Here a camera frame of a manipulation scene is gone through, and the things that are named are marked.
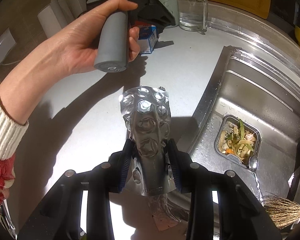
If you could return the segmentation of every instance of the spoon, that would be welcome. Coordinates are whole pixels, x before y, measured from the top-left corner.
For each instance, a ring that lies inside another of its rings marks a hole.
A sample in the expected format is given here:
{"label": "spoon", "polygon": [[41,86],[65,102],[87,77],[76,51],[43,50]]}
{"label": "spoon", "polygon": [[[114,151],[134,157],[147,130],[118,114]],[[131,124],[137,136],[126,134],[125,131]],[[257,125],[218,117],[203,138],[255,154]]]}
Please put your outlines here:
{"label": "spoon", "polygon": [[256,179],[256,184],[257,184],[257,191],[258,191],[258,195],[259,195],[259,201],[260,201],[261,205],[264,205],[263,195],[261,193],[260,184],[259,184],[257,174],[256,174],[256,171],[257,171],[258,167],[259,167],[258,157],[256,155],[252,155],[249,159],[249,170],[252,171],[253,174],[254,174],[254,177]]}

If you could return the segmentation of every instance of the white countertop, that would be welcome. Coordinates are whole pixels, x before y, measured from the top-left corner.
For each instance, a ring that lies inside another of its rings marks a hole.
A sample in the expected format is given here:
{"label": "white countertop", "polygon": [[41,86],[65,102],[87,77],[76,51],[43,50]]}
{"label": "white countertop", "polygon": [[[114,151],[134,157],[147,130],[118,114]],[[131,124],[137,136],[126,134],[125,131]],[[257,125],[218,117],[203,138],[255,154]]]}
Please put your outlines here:
{"label": "white countertop", "polygon": [[[229,45],[262,57],[300,84],[295,74],[270,55],[215,29],[208,29],[206,35],[178,27],[165,29],[159,41],[159,45],[167,44],[165,41],[173,41],[174,45],[142,55],[125,72],[105,74],[97,70],[73,75],[47,92],[30,117],[29,130],[17,150],[17,178],[8,201],[17,225],[24,223],[66,170],[77,173],[91,170],[123,148],[127,131],[118,101],[123,89],[163,86],[170,94],[172,118],[190,117],[223,46]],[[184,225],[158,232],[145,197],[124,192],[111,195],[111,201],[116,239],[183,238]],[[84,211],[81,227],[86,228]]]}

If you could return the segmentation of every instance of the hand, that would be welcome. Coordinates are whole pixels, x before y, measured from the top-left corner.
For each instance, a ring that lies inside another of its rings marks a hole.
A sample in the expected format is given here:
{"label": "hand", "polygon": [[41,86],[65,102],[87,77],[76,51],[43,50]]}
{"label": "hand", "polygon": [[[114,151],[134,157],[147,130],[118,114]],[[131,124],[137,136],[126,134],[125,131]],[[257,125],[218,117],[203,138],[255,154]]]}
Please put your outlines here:
{"label": "hand", "polygon": [[[127,0],[108,0],[82,15],[35,48],[0,84],[0,104],[15,122],[26,123],[42,96],[56,82],[74,74],[94,70],[97,49],[89,48],[107,17],[116,10],[133,10]],[[140,51],[139,29],[130,29],[129,60]]]}

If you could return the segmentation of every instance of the stainless steel sink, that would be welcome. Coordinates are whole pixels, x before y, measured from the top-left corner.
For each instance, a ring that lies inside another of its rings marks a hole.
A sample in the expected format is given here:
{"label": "stainless steel sink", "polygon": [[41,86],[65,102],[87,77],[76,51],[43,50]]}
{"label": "stainless steel sink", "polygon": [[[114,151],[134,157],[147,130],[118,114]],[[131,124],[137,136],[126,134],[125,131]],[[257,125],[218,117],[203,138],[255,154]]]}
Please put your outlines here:
{"label": "stainless steel sink", "polygon": [[215,150],[228,114],[260,132],[257,176],[263,195],[287,198],[289,194],[300,203],[300,87],[261,58],[241,48],[224,47],[193,114],[195,121],[178,141],[178,149],[188,152],[194,162],[214,172],[235,171],[258,196],[253,173]]}

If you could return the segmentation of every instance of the sleeve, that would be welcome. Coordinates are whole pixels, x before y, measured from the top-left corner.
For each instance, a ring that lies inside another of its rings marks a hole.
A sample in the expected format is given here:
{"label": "sleeve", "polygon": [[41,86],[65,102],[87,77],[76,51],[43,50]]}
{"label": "sleeve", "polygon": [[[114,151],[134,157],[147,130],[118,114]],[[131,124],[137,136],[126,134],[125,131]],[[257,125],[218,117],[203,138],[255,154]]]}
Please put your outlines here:
{"label": "sleeve", "polygon": [[25,134],[29,123],[14,122],[0,106],[0,204],[9,196],[9,188],[14,182],[14,152]]}

